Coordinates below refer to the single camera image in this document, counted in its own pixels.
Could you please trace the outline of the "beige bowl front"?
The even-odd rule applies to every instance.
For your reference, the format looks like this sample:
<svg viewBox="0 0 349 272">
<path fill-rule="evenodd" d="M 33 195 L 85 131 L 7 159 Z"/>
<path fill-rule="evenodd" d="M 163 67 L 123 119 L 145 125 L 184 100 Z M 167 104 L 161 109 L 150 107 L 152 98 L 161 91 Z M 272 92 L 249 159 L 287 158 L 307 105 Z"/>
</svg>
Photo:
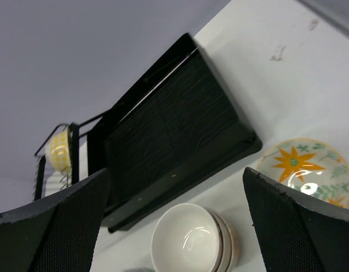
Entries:
<svg viewBox="0 0 349 272">
<path fill-rule="evenodd" d="M 231 243 L 232 243 L 232 257 L 231 261 L 229 263 L 229 267 L 227 268 L 226 272 L 232 271 L 240 258 L 240 244 L 239 244 L 239 239 L 238 239 L 238 234 L 231 222 L 229 222 L 224 216 L 219 215 L 219 218 L 224 222 L 226 225 L 230 238 L 231 238 Z"/>
</svg>

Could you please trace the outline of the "black drain tray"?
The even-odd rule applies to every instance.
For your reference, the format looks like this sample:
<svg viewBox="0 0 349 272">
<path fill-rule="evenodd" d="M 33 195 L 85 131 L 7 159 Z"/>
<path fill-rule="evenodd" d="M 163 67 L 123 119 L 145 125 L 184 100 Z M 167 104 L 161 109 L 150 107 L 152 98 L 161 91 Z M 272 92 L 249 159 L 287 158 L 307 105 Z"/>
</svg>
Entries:
<svg viewBox="0 0 349 272">
<path fill-rule="evenodd" d="M 110 175 L 101 224 L 127 231 L 261 148 L 206 52 L 183 34 L 87 133 L 88 172 Z"/>
</svg>

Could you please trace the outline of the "beige bowl back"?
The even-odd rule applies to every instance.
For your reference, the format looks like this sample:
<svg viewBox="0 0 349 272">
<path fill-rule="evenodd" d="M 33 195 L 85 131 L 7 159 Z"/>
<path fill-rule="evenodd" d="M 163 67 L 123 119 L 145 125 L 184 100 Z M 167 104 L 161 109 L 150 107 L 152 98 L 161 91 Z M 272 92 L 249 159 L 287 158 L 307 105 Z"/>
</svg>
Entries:
<svg viewBox="0 0 349 272">
<path fill-rule="evenodd" d="M 159 219 L 151 239 L 155 271 L 213 271 L 222 252 L 212 215 L 193 203 L 181 203 Z"/>
</svg>

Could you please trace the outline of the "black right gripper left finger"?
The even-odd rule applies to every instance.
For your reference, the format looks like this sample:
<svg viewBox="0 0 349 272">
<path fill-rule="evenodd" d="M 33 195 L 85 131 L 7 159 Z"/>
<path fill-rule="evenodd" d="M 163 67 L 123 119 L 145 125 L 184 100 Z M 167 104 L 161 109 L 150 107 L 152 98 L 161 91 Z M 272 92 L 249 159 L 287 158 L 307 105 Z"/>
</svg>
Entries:
<svg viewBox="0 0 349 272">
<path fill-rule="evenodd" d="M 89 271 L 109 187 L 109 173 L 101 169 L 0 213 L 0 271 Z"/>
</svg>

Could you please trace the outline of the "yellow dotted white bowl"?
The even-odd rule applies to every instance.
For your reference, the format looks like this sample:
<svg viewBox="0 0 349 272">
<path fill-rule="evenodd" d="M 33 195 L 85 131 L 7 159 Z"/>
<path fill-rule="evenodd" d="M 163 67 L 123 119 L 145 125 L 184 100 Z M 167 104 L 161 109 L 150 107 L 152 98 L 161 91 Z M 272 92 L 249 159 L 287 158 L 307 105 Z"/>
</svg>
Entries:
<svg viewBox="0 0 349 272">
<path fill-rule="evenodd" d="M 71 173 L 71 131 L 66 127 L 53 135 L 45 146 L 45 157 L 51 166 L 64 174 Z"/>
</svg>

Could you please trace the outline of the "light blue bowl back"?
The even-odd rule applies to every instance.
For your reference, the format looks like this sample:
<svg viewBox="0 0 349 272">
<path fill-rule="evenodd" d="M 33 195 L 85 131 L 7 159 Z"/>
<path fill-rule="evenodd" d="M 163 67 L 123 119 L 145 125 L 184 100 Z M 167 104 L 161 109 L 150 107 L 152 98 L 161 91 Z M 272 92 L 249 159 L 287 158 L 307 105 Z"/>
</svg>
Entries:
<svg viewBox="0 0 349 272">
<path fill-rule="evenodd" d="M 138 268 L 126 269 L 123 272 L 153 272 L 153 270 L 147 267 L 138 267 Z"/>
</svg>

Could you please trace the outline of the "floral orange green bowl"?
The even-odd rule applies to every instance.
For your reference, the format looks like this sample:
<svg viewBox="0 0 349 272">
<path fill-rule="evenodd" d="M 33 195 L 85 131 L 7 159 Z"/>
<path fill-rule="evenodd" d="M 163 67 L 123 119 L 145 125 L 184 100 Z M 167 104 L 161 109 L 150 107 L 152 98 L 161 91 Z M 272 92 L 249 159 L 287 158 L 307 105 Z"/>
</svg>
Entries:
<svg viewBox="0 0 349 272">
<path fill-rule="evenodd" d="M 324 142 L 308 138 L 280 142 L 259 159 L 256 170 L 322 201 L 349 207 L 349 166 Z"/>
</svg>

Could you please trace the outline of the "aluminium table edge rail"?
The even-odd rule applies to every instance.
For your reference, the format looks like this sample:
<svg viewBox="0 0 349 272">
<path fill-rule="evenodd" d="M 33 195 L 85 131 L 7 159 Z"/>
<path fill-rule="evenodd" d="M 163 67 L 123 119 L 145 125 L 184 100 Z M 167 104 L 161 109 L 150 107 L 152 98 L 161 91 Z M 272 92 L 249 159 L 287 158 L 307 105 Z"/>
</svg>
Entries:
<svg viewBox="0 0 349 272">
<path fill-rule="evenodd" d="M 330 1 L 298 1 L 349 39 L 349 11 L 342 11 Z"/>
</svg>

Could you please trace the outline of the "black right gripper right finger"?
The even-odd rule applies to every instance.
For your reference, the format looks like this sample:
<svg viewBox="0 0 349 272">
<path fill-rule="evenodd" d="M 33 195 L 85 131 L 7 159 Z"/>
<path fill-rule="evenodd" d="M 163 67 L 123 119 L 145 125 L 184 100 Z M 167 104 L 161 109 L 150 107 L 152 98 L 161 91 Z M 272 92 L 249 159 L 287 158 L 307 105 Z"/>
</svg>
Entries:
<svg viewBox="0 0 349 272">
<path fill-rule="evenodd" d="M 267 271 L 349 271 L 349 209 L 251 167 L 242 180 Z"/>
</svg>

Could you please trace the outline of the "beige bowl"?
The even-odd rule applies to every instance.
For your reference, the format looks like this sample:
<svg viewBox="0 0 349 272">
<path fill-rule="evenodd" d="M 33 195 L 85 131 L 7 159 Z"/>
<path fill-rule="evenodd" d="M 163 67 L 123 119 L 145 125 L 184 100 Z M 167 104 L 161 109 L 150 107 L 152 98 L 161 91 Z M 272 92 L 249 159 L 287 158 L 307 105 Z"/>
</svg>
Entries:
<svg viewBox="0 0 349 272">
<path fill-rule="evenodd" d="M 155 271 L 213 271 L 222 252 L 212 215 L 193 203 L 181 203 L 159 219 L 151 239 Z"/>
<path fill-rule="evenodd" d="M 216 220 L 217 224 L 219 225 L 220 233 L 222 236 L 222 245 L 223 245 L 222 257 L 220 260 L 219 267 L 217 268 L 217 271 L 219 272 L 229 271 L 233 261 L 233 249 L 232 249 L 232 240 L 231 240 L 230 231 L 225 221 L 216 212 L 211 211 L 210 213 Z"/>
<path fill-rule="evenodd" d="M 238 234 L 231 222 L 229 222 L 224 216 L 219 215 L 219 218 L 224 222 L 226 225 L 230 238 L 231 238 L 231 243 L 232 243 L 232 257 L 231 261 L 229 263 L 229 267 L 227 268 L 226 272 L 232 271 L 240 258 L 240 244 L 239 244 L 239 239 L 238 239 Z"/>
</svg>

